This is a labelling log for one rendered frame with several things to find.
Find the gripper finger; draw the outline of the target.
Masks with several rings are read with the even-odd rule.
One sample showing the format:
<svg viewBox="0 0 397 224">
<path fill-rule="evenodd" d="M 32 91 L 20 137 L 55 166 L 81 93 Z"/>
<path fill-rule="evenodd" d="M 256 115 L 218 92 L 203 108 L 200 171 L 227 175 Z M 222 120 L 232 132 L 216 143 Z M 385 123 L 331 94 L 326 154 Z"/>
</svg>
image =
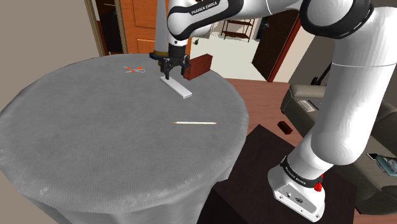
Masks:
<svg viewBox="0 0 397 224">
<path fill-rule="evenodd" d="M 181 75 L 184 76 L 186 70 L 189 68 L 190 65 L 190 56 L 185 55 L 183 60 L 181 61 Z"/>
<path fill-rule="evenodd" d="M 170 78 L 169 72 L 172 69 L 172 64 L 168 58 L 162 58 L 160 60 L 160 71 L 164 73 L 165 79 L 168 80 Z"/>
</svg>

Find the small red block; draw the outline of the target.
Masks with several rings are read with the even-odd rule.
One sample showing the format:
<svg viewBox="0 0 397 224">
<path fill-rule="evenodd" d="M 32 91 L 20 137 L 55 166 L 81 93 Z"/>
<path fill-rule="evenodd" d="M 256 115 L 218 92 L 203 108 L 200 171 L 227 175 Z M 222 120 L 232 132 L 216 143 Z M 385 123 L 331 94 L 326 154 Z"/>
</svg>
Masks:
<svg viewBox="0 0 397 224">
<path fill-rule="evenodd" d="M 293 129 L 285 122 L 280 121 L 277 123 L 277 126 L 286 134 L 289 135 L 292 133 Z"/>
</svg>

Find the round table with grey cloth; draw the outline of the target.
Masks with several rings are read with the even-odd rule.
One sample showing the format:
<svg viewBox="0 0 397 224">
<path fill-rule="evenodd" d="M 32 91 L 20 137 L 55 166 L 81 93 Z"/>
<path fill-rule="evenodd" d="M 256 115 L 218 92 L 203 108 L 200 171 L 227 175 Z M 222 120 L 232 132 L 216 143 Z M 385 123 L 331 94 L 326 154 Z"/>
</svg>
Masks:
<svg viewBox="0 0 397 224">
<path fill-rule="evenodd" d="M 0 171 L 62 224 L 197 224 L 239 156 L 249 115 L 215 72 L 188 81 L 173 69 L 187 99 L 161 76 L 146 54 L 44 75 L 0 112 Z"/>
</svg>

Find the tall grey cone, black base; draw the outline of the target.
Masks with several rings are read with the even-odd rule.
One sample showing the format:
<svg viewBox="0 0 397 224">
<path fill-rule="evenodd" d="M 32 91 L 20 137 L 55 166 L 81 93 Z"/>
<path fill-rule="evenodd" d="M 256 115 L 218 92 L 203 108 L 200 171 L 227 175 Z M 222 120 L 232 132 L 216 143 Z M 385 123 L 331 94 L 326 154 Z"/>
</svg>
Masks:
<svg viewBox="0 0 397 224">
<path fill-rule="evenodd" d="M 168 28 L 167 28 L 167 10 L 165 0 L 157 0 L 157 17 L 155 27 L 155 46 L 154 51 L 150 53 L 150 58 L 161 60 L 168 57 Z"/>
</svg>

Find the red brick box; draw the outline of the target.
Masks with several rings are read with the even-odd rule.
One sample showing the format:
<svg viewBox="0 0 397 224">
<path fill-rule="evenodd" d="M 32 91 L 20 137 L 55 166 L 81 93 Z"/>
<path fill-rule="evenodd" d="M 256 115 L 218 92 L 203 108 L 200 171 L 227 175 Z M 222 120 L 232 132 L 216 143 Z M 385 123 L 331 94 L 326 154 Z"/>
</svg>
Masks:
<svg viewBox="0 0 397 224">
<path fill-rule="evenodd" d="M 192 80 L 200 75 L 210 71 L 212 64 L 212 55 L 204 54 L 190 60 L 189 66 L 186 69 L 183 78 Z"/>
</svg>

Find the dark brown door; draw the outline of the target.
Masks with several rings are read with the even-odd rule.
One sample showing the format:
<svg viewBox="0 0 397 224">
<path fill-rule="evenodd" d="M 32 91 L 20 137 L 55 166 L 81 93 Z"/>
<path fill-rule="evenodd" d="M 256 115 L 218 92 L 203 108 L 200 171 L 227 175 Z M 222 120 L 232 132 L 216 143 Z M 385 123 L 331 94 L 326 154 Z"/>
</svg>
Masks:
<svg viewBox="0 0 397 224">
<path fill-rule="evenodd" d="M 299 12 L 284 11 L 266 17 L 266 22 L 252 65 L 267 82 L 273 82 L 300 29 Z"/>
</svg>

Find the teal tablet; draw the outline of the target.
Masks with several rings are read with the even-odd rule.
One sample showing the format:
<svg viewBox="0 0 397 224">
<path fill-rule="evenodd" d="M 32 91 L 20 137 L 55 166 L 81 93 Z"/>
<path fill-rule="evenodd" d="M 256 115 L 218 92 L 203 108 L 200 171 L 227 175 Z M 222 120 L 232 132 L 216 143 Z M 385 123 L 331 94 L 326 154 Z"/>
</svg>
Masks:
<svg viewBox="0 0 397 224">
<path fill-rule="evenodd" d="M 367 153 L 367 156 L 376 161 L 377 165 L 385 174 L 397 177 L 397 158 L 386 157 L 377 153 Z"/>
</svg>

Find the brown metal shelf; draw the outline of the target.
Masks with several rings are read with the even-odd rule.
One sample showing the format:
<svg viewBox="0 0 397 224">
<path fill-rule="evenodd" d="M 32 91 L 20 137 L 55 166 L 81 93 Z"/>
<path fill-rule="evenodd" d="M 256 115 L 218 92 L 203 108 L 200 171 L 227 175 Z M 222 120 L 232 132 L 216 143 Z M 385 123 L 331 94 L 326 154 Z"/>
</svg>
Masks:
<svg viewBox="0 0 397 224">
<path fill-rule="evenodd" d="M 256 19 L 249 20 L 225 20 L 223 22 L 221 35 L 227 37 L 251 40 Z"/>
</svg>

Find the dark robot stand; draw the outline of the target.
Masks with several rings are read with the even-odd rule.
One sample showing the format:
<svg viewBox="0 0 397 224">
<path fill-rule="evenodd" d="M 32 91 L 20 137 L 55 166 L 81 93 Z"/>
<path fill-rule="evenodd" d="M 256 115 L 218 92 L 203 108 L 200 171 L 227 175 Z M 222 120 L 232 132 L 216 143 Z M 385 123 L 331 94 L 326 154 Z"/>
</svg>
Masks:
<svg viewBox="0 0 397 224">
<path fill-rule="evenodd" d="M 293 148 L 258 125 L 247 136 L 229 178 L 213 186 L 197 224 L 353 224 L 356 186 L 333 170 L 324 175 L 326 207 L 315 223 L 274 199 L 267 173 Z"/>
</svg>

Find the flat white bar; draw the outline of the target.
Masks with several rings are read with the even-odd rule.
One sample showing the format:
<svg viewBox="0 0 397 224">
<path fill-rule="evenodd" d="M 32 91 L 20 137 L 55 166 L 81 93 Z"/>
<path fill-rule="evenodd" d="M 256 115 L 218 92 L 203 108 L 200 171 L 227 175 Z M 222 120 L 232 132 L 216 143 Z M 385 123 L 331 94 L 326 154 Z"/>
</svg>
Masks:
<svg viewBox="0 0 397 224">
<path fill-rule="evenodd" d="M 179 96 L 181 96 L 183 99 L 187 99 L 189 97 L 192 96 L 192 93 L 185 88 L 184 86 L 182 86 L 182 84 L 180 84 L 179 82 L 177 82 L 175 79 L 173 79 L 172 77 L 170 77 L 169 79 L 167 79 L 165 76 L 161 76 L 160 79 L 169 87 L 171 88 L 173 91 L 175 91 L 175 93 L 177 93 Z"/>
</svg>

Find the orange wooden door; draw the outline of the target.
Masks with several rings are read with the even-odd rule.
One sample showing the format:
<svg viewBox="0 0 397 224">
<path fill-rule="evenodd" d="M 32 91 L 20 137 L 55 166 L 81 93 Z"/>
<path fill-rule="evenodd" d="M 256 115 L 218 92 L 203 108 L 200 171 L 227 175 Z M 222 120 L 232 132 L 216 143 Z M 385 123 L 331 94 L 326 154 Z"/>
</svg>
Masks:
<svg viewBox="0 0 397 224">
<path fill-rule="evenodd" d="M 123 26 L 128 53 L 151 53 L 155 51 L 155 28 L 157 0 L 120 0 Z M 164 50 L 156 50 L 165 55 Z"/>
</svg>

